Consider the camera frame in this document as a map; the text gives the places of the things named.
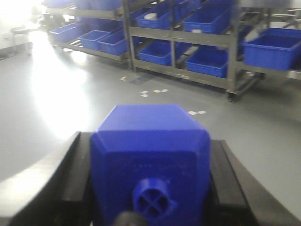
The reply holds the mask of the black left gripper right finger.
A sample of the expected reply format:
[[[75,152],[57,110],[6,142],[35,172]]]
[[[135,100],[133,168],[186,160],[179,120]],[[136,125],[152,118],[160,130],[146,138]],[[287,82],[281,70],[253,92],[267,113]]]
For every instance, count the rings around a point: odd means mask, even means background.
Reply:
[[[224,140],[211,142],[211,226],[299,226],[282,205],[238,160]]]

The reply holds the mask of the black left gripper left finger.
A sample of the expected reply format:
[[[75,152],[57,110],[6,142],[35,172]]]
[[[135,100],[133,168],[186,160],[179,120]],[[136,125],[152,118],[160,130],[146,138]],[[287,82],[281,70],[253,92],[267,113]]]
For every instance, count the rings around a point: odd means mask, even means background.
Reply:
[[[92,221],[90,132],[0,183],[2,226],[89,226]]]

